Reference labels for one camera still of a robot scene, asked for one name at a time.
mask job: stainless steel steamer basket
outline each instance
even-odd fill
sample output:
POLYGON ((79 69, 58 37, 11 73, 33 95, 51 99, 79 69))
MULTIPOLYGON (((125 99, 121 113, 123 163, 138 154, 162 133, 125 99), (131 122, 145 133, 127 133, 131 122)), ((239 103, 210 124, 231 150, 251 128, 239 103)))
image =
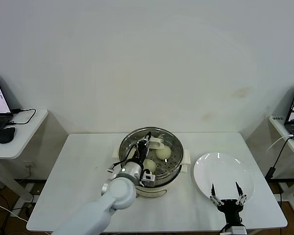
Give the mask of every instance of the stainless steel steamer basket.
POLYGON ((181 171, 181 162, 183 159, 183 146, 180 140, 171 132, 158 127, 144 127, 128 134, 122 141, 119 148, 119 159, 122 161, 131 146, 143 138, 148 132, 155 138, 163 140, 163 144, 171 149, 171 156, 168 159, 161 160, 156 156, 156 149, 150 149, 147 159, 156 163, 155 188, 162 187, 170 183, 181 171))

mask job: black mouse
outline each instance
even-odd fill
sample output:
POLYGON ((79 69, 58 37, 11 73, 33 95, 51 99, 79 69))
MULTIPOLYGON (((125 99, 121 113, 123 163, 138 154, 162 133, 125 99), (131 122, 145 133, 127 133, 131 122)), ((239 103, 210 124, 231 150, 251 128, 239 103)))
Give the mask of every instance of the black mouse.
POLYGON ((14 138, 15 127, 0 130, 0 143, 9 143, 14 138))

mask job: white plate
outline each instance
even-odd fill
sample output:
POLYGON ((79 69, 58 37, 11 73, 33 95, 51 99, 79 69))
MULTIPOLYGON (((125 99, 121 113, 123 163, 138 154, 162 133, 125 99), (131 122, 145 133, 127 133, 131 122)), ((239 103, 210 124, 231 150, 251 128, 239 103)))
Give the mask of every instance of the white plate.
POLYGON ((220 200, 239 198, 235 182, 247 195, 246 202, 254 193, 254 182, 248 169, 242 162, 224 153, 201 156, 195 162, 193 173, 197 186, 208 198, 212 184, 220 200))

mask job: white wall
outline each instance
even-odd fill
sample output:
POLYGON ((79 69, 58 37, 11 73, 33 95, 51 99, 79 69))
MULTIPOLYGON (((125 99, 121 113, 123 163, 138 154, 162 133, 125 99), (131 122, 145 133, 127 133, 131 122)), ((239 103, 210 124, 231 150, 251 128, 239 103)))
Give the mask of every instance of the white wall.
POLYGON ((0 77, 67 133, 155 125, 260 140, 294 88, 294 0, 2 0, 0 77))

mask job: white cable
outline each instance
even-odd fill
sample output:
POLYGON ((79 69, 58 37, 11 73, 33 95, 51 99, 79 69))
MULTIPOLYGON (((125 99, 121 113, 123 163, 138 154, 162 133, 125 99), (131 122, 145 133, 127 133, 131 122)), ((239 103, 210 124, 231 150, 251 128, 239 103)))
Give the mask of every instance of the white cable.
POLYGON ((283 138, 286 138, 286 137, 293 137, 294 135, 287 135, 287 136, 282 136, 281 138, 279 138, 276 142, 274 142, 272 145, 270 145, 269 148, 267 148, 266 150, 266 154, 268 153, 269 149, 272 148, 272 146, 274 146, 279 140, 283 139, 283 138))
POLYGON ((14 214, 13 212, 9 211, 7 208, 4 208, 4 207, 2 207, 2 206, 0 206, 0 207, 1 207, 2 209, 4 209, 4 210, 10 212, 12 215, 16 216, 17 218, 19 218, 19 219, 21 219, 21 220, 23 220, 23 221, 25 221, 25 222, 28 222, 26 219, 20 218, 19 216, 17 216, 17 215, 14 214))

